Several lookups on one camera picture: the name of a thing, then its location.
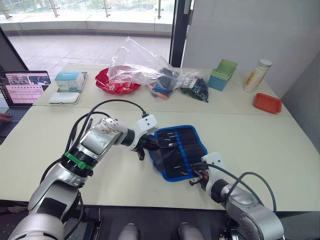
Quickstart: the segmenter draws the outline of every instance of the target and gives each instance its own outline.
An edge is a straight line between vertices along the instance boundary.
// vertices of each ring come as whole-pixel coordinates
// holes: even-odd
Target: jar lid
[[[268,67],[272,65],[272,62],[269,61],[269,60],[266,60],[266,59],[260,59],[260,60],[259,60],[259,63],[260,63],[260,64],[263,64],[263,65],[266,65],[266,66],[268,66]]]

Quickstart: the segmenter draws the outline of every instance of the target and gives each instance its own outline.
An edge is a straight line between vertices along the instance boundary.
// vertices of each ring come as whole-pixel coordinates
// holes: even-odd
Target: tiled floor
[[[170,38],[132,37],[150,52],[168,61]],[[29,70],[48,71],[55,79],[67,63],[109,64],[126,36],[39,35],[10,36]]]

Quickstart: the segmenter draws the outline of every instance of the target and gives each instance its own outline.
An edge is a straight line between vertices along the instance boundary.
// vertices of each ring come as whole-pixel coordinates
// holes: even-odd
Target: laptop screen
[[[0,89],[10,108],[30,107],[51,84],[46,71],[0,73]]]

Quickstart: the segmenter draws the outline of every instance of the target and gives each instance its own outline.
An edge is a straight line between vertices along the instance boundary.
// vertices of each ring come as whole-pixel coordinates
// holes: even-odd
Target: person's hand
[[[11,114],[0,113],[0,122],[11,122]]]

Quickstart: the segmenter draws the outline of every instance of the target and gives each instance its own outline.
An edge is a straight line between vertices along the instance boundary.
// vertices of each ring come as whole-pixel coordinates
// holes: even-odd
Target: red plate
[[[106,68],[99,72],[99,74],[95,77],[95,85],[98,88],[101,88],[103,91],[109,94],[129,94],[134,90],[138,89],[141,85],[132,83],[132,82],[124,82],[124,83],[110,83],[109,78],[107,76],[109,68]]]
[[[282,102],[280,99],[269,96],[263,93],[255,95],[253,105],[260,110],[266,111],[271,114],[278,114],[281,112]]]

